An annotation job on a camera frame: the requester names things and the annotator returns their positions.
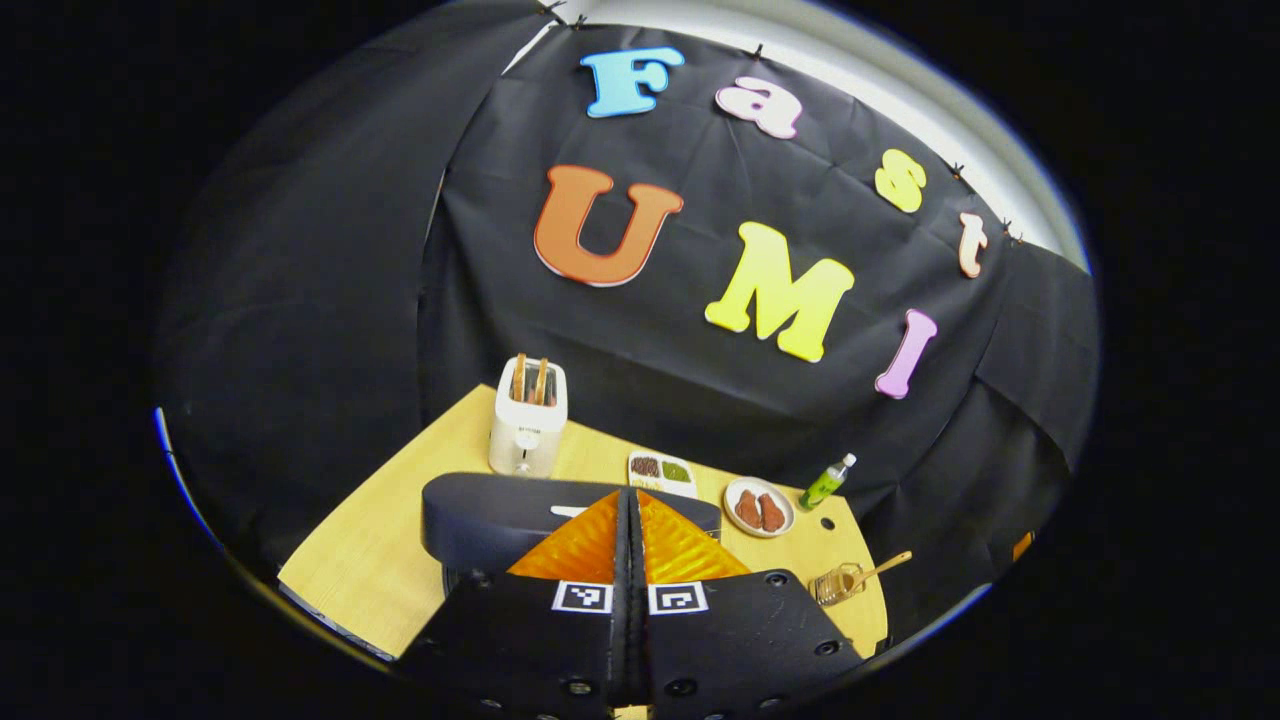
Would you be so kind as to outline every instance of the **toaster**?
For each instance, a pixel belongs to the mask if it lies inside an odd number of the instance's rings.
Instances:
[[[503,475],[549,478],[567,421],[564,370],[545,357],[507,360],[493,402],[489,466]]]

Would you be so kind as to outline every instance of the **orange letter u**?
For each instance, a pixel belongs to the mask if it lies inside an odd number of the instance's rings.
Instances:
[[[596,255],[581,246],[579,234],[591,202],[613,187],[613,178],[580,165],[556,165],[547,177],[552,191],[534,229],[534,250],[553,273],[595,287],[618,286],[640,274],[662,223],[685,206],[685,200],[669,190],[632,184],[627,197],[636,208],[622,242],[611,255]]]

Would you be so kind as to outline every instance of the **yellow letter m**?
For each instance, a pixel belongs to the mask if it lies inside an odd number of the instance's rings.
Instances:
[[[854,274],[824,258],[791,282],[787,238],[778,231],[746,222],[737,228],[746,247],[724,296],[707,306],[707,320],[740,333],[751,324],[746,306],[755,296],[755,337],[765,340],[795,315],[778,334],[778,348],[810,363],[822,360],[822,340],[840,299],[854,287]]]

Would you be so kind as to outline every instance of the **black cloth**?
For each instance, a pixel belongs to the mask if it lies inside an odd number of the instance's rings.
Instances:
[[[1092,419],[1093,283],[1047,250],[1009,245],[1010,290],[964,400],[920,464],[858,518],[877,561],[913,552],[881,575],[895,639],[1012,565],[1014,546],[1066,492]],[[865,505],[858,492],[850,501]]]
[[[1091,278],[1002,236],[952,177],[963,159],[812,77],[618,26],[552,27],[498,77],[548,17],[480,5],[433,13],[300,91],[197,206],[165,309],[159,402],[211,519],[283,562],[417,430],[526,352],[566,369],[573,420],[636,445],[797,487],[858,455],[840,493],[873,555],[916,556],[884,579],[895,637],[995,579],[1060,497],[1087,432]],[[595,82],[579,60],[655,46],[685,56],[657,108],[589,118]],[[796,137],[716,106],[740,76],[800,99]],[[888,149],[925,168],[915,213],[876,191]],[[558,164],[613,178],[582,229],[595,252],[621,238],[631,184],[684,199],[631,282],[589,287],[539,260]],[[960,213],[989,238],[974,279],[957,265]],[[746,220],[787,237],[794,277],[823,258],[852,272],[819,363],[756,340],[754,322],[732,333],[704,318]],[[938,336],[893,400],[874,382],[913,307]]]
[[[550,18],[438,8],[351,53],[237,146],[196,200],[155,347],[192,492],[283,564],[421,429],[417,266],[457,138]]]

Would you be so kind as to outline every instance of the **colorful foam letter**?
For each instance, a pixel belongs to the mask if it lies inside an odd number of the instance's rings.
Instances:
[[[888,370],[884,370],[876,378],[876,389],[893,400],[906,397],[906,391],[909,389],[906,380],[915,372],[915,365],[920,361],[920,354],[924,352],[925,343],[936,334],[938,334],[937,323],[919,310],[908,310],[906,334],[902,336],[902,345],[897,347],[897,355],[893,356],[893,363],[890,364]]]
[[[778,348],[817,363],[822,340],[840,299],[854,287],[854,274],[824,258],[799,281],[791,281],[787,238],[778,231],[746,222],[737,228],[745,247],[724,296],[707,306],[707,320],[740,333],[751,324],[746,306],[755,295],[755,337],[765,340],[795,315],[791,327],[778,333]]]
[[[716,104],[722,110],[755,122],[778,140],[796,136],[795,122],[803,108],[795,95],[760,78],[740,77],[733,82],[737,87],[722,87],[716,92]]]
[[[640,274],[662,223],[685,206],[685,200],[669,190],[632,184],[627,197],[636,208],[622,243],[611,255],[596,255],[579,243],[579,236],[591,204],[613,188],[613,178],[579,165],[556,165],[547,177],[552,191],[534,228],[534,250],[553,273],[590,286],[618,286]]]
[[[636,63],[644,64],[636,68]],[[586,106],[586,114],[612,118],[657,108],[657,100],[640,94],[640,85],[654,92],[667,90],[667,65],[684,65],[685,56],[675,47],[643,47],[588,55],[581,64],[595,73],[595,102]]]
[[[881,168],[876,170],[876,192],[904,213],[920,209],[924,196],[924,168],[901,150],[886,150],[881,156]]]
[[[960,213],[960,223],[964,224],[964,233],[960,234],[960,269],[975,278],[982,272],[978,249],[987,247],[987,233],[982,232],[982,218],[972,213]]]

